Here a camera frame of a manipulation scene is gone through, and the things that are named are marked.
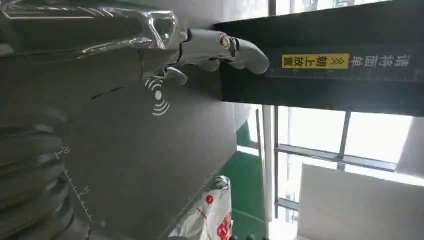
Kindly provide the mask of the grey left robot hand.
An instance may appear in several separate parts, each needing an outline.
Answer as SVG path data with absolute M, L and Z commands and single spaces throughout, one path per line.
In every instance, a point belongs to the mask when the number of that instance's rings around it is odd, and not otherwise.
M 253 43 L 221 31 L 87 24 L 0 31 L 0 126 L 65 123 L 89 101 L 141 83 L 187 81 L 182 66 L 208 72 L 227 62 L 255 74 L 269 67 Z

